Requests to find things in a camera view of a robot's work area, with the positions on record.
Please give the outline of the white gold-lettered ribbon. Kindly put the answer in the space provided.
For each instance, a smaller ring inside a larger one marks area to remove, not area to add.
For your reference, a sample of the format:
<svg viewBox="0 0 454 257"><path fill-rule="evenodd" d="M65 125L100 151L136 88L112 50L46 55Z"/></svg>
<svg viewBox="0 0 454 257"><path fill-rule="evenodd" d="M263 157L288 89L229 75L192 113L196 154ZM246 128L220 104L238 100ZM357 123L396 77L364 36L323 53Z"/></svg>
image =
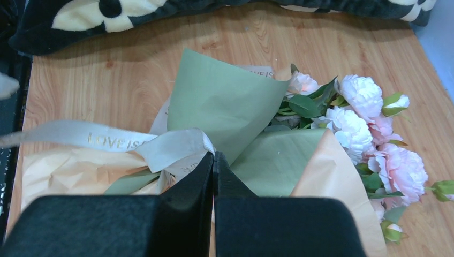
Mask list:
<svg viewBox="0 0 454 257"><path fill-rule="evenodd" d="M55 120L18 132L16 139L19 145L53 142L115 153L135 151L151 172L166 171L181 179L206 155L215 153L220 137L248 146L269 124L286 88L285 81L222 62L198 60L179 66L164 132Z"/></svg>

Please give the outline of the green and peach wrapping paper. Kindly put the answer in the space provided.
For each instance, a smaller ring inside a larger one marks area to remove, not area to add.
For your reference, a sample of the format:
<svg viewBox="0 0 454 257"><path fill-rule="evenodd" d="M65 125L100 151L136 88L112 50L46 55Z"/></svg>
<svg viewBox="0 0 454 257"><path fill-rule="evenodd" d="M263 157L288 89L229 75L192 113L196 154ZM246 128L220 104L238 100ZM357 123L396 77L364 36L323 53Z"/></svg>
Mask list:
<svg viewBox="0 0 454 257"><path fill-rule="evenodd" d="M386 256L355 164L372 147L366 122L329 109L297 129L272 120L293 80L254 75L186 50L173 92L148 133L79 120L54 120L31 130L30 142L58 148L26 157L21 205L47 195L160 194L219 150L258 196L327 196L345 203L368 256Z"/></svg>

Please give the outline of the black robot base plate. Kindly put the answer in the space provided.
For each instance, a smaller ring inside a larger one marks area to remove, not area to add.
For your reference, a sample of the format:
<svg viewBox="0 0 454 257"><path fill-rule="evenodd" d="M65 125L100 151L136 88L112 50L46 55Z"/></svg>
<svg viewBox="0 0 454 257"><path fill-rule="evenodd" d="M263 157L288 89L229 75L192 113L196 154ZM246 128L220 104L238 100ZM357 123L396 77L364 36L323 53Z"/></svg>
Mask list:
<svg viewBox="0 0 454 257"><path fill-rule="evenodd" d="M22 130L32 60L18 53L1 58L1 71L19 82L9 99L1 100L1 245L6 238L13 185L18 165L18 132Z"/></svg>

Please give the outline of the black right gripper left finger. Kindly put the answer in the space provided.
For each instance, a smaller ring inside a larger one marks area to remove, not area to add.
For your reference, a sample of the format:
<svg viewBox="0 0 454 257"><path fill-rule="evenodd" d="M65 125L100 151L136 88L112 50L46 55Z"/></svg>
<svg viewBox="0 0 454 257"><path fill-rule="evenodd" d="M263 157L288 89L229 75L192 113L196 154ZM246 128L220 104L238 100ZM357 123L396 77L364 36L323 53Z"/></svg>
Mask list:
<svg viewBox="0 0 454 257"><path fill-rule="evenodd" d="M161 195L52 195L21 214L1 256L208 256L214 156Z"/></svg>

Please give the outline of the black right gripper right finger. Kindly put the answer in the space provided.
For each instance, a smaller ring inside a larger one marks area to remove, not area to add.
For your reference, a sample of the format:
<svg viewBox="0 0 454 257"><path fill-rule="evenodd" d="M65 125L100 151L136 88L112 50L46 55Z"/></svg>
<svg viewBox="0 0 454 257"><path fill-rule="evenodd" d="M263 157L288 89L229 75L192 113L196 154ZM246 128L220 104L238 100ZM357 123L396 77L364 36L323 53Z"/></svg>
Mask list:
<svg viewBox="0 0 454 257"><path fill-rule="evenodd" d="M214 157L217 256L365 256L347 207L330 198L259 197Z"/></svg>

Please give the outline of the pink fake flower bouquet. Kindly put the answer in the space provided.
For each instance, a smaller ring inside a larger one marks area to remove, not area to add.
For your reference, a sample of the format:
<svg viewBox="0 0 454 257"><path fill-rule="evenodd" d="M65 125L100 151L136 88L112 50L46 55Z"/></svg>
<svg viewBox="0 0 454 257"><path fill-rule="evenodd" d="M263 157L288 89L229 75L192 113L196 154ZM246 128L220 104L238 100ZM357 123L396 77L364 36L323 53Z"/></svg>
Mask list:
<svg viewBox="0 0 454 257"><path fill-rule="evenodd" d="M291 129L329 129L358 171L387 242L399 244L404 232L387 214L432 192L440 202L453 201L453 181L428 186L422 158L394 132L393 118L410 105L409 97L384 97L370 77L346 75L319 85L291 65L291 79L275 115Z"/></svg>

